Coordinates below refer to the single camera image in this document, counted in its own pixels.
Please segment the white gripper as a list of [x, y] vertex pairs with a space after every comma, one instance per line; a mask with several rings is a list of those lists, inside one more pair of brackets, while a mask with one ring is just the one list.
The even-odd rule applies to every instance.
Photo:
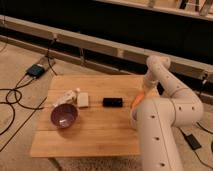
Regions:
[[158, 84], [157, 78], [152, 74], [151, 71], [148, 71], [143, 78], [143, 93], [146, 95], [148, 91], [155, 88]]

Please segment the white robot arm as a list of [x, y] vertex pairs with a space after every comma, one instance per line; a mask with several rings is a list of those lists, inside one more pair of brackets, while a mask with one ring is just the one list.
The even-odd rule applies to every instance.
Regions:
[[183, 171], [172, 127], [199, 121], [204, 113], [203, 104], [191, 88], [168, 70], [168, 57], [152, 55], [146, 63], [145, 94], [160, 83], [166, 97], [144, 97], [131, 111], [143, 171]]

